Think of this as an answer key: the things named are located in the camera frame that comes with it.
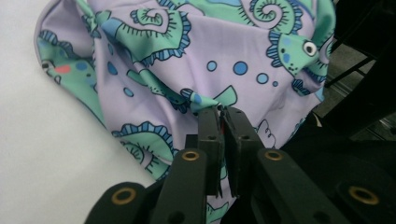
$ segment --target red spot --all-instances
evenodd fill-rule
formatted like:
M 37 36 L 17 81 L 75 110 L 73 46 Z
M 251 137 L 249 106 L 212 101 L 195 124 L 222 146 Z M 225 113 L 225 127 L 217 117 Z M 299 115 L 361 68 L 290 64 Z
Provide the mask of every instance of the red spot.
M 60 73 L 60 74 L 65 74 L 65 73 L 69 73 L 72 69 L 70 68 L 70 65 L 62 65 L 59 67 L 55 68 L 55 72 Z

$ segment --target crumpled fabric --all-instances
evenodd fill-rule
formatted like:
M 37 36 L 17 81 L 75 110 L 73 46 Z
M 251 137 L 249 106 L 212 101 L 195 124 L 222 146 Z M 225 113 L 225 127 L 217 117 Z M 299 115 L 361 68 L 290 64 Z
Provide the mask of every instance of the crumpled fabric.
M 324 100 L 334 25 L 331 0 L 52 0 L 35 49 L 159 180 L 212 105 L 243 110 L 265 147 L 288 142 Z M 207 223 L 234 201 L 225 164 L 221 188 Z

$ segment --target seahorse print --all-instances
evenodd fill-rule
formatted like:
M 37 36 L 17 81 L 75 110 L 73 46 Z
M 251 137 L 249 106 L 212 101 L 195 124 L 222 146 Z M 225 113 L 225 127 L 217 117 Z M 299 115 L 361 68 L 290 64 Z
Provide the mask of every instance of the seahorse print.
M 253 0 L 249 10 L 260 27 L 294 35 L 303 27 L 303 12 L 293 0 Z
M 155 180 L 160 180 L 168 175 L 170 165 L 159 160 L 152 155 L 152 153 L 146 151 L 139 145 L 134 143 L 121 143 Z
M 158 0 L 158 3 L 171 10 L 189 11 L 187 6 L 192 6 L 207 17 L 285 34 L 297 34 L 302 28 L 303 12 L 293 0 L 253 0 L 248 6 L 241 0 Z
M 318 58 L 316 45 L 301 36 L 271 31 L 268 37 L 272 45 L 266 53 L 269 58 L 274 59 L 271 65 L 283 66 L 294 77 Z
M 291 82 L 291 86 L 301 96 L 305 96 L 305 95 L 311 94 L 311 91 L 309 91 L 306 88 L 304 88 L 304 82 L 302 80 L 300 80 L 300 79 L 294 79 Z
M 190 109 L 193 113 L 212 105 L 234 105 L 238 100 L 233 86 L 227 87 L 213 99 L 200 95 L 191 89 L 183 89 L 180 91 L 180 94 L 189 101 Z
M 141 62 L 146 67 L 153 65 L 155 60 L 182 57 L 190 44 L 188 33 L 191 24 L 185 12 L 134 10 L 131 12 L 134 26 L 110 16 L 108 11 L 99 15 L 99 22 L 109 40 L 120 42 L 129 51 L 133 62 Z
M 248 18 L 240 0 L 157 0 L 163 7 L 171 10 L 189 12 L 189 7 L 200 11 L 203 15 L 251 25 L 254 23 Z
M 335 10 L 329 10 L 330 8 L 334 8 L 332 1 L 320 1 L 320 4 L 318 4 L 318 15 L 324 16 L 317 17 L 316 31 L 312 41 L 317 44 L 320 55 L 315 63 L 305 68 L 305 72 L 318 83 L 326 80 L 332 49 L 335 20 L 328 20 L 328 18 L 335 17 Z
M 329 67 L 330 54 L 332 50 L 332 35 L 328 37 L 326 42 L 320 46 L 319 58 L 315 63 L 309 65 L 304 70 L 316 82 L 323 82 L 326 80 L 327 69 Z
M 314 20 L 317 16 L 316 11 L 314 10 L 315 5 L 314 2 L 316 0 L 290 0 L 294 5 L 303 8 L 309 15 L 309 17 Z
M 82 22 L 87 28 L 88 33 L 90 33 L 92 38 L 102 38 L 100 33 L 98 32 L 98 24 L 95 19 L 95 14 L 92 9 L 84 0 L 77 0 L 79 8 L 83 11 L 84 15 L 81 16 Z
M 221 219 L 228 211 L 229 204 L 225 203 L 222 207 L 213 208 L 209 203 L 206 204 L 206 223 L 212 223 Z
M 163 84 L 148 69 L 143 69 L 139 73 L 129 70 L 127 76 L 140 85 L 149 87 L 152 93 L 165 97 L 175 110 L 180 111 L 182 114 L 187 113 L 188 101 Z
M 256 129 L 257 135 L 262 140 L 262 143 L 266 148 L 274 148 L 276 144 L 276 138 L 271 133 L 270 125 L 268 121 L 264 119 L 260 124 L 259 127 Z
M 178 152 L 173 148 L 173 137 L 167 128 L 163 125 L 154 126 L 149 121 L 139 126 L 124 124 L 120 131 L 113 131 L 112 134 L 166 161 L 172 161 Z
M 69 42 L 59 41 L 57 35 L 49 30 L 39 34 L 37 45 L 47 74 L 72 92 L 104 124 L 91 59 L 80 58 Z

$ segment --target white table surface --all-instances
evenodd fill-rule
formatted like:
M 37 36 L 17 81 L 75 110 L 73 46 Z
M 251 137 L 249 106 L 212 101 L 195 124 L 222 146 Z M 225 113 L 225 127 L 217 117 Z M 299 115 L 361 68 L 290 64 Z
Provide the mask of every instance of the white table surface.
M 41 70 L 34 30 L 48 0 L 0 7 L 0 223 L 83 223 L 111 186 L 150 176 Z

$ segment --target brass screw hole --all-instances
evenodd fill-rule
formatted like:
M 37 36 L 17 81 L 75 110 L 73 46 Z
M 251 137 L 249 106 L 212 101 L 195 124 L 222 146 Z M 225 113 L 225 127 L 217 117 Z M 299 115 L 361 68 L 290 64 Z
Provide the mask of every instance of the brass screw hole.
M 283 159 L 283 155 L 277 151 L 267 151 L 264 156 L 271 161 L 281 161 Z
M 194 151 L 188 151 L 183 153 L 181 156 L 185 161 L 196 161 L 199 158 L 199 154 Z
M 351 186 L 348 192 L 350 196 L 358 202 L 370 205 L 376 205 L 379 203 L 378 197 L 368 189 Z
M 125 205 L 130 203 L 136 197 L 136 190 L 131 188 L 122 188 L 117 190 L 111 197 L 111 202 L 116 205 Z

